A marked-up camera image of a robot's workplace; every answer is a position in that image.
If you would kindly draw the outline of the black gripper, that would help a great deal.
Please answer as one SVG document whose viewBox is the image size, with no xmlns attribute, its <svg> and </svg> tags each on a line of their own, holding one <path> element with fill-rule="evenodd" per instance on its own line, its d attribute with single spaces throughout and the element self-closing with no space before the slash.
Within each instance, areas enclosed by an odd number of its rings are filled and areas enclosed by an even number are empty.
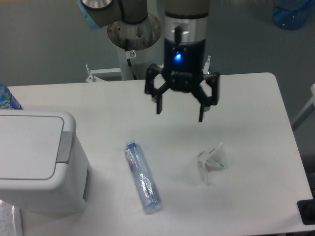
<svg viewBox="0 0 315 236">
<path fill-rule="evenodd" d="M 203 77 L 203 59 L 205 40 L 176 44 L 174 41 L 164 40 L 164 68 L 151 64 L 146 70 L 144 92 L 152 96 L 157 104 L 157 114 L 162 111 L 162 95 L 168 90 L 192 93 L 200 103 L 199 122 L 211 106 L 216 106 L 220 98 L 220 73 L 214 72 Z M 156 88 L 154 81 L 162 74 L 164 84 Z M 211 87 L 212 95 L 207 96 L 200 85 L 202 78 Z"/>
</svg>

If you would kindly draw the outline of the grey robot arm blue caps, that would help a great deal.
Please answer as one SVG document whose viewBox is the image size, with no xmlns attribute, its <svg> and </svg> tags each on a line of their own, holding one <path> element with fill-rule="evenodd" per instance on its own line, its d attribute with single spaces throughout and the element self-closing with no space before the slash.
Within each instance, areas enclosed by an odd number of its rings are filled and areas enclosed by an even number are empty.
<svg viewBox="0 0 315 236">
<path fill-rule="evenodd" d="M 209 1 L 168 0 L 163 23 L 145 0 L 79 0 L 77 5 L 91 29 L 107 27 L 122 79 L 144 80 L 158 114 L 169 89 L 192 94 L 200 103 L 200 120 L 218 104 L 220 74 L 210 73 L 203 61 Z"/>
</svg>

